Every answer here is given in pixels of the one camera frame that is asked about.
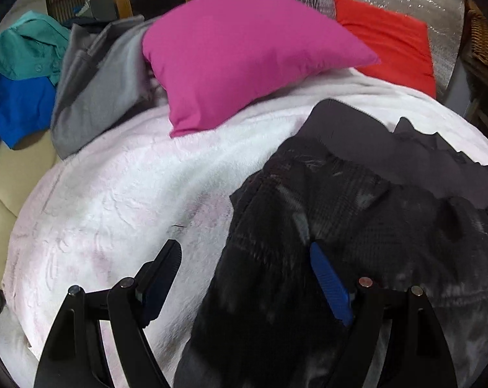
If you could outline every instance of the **white blanket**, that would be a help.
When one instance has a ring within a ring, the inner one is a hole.
[[[41,355],[69,286],[112,287],[175,238],[183,263],[160,317],[145,331],[172,383],[225,244],[233,213],[228,196],[324,98],[369,113],[390,130],[404,116],[415,129],[439,132],[456,150],[488,164],[488,140],[457,114],[423,93],[355,70],[312,77],[216,130],[175,139],[168,137],[168,105],[154,108],[55,166],[20,212],[3,285],[34,354]],[[108,325],[103,333],[115,385],[127,386]]]
[[[20,388],[34,388],[38,361],[20,323],[8,307],[0,315],[0,358]]]

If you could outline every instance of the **pink pillow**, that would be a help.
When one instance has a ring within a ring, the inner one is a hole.
[[[143,53],[165,88],[171,137],[210,130],[253,100],[377,55],[296,0],[192,0],[158,19]]]

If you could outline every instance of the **wicker basket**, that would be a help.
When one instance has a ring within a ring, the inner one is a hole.
[[[488,67],[488,21],[475,11],[472,16],[472,55]]]

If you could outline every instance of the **pile of clothes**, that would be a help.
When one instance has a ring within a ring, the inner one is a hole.
[[[27,12],[0,33],[0,138],[13,148],[49,127],[70,31]]]

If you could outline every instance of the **beige leather couch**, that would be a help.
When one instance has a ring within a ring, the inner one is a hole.
[[[59,161],[48,131],[24,138],[16,150],[0,140],[0,287],[9,237],[23,203],[45,172]]]

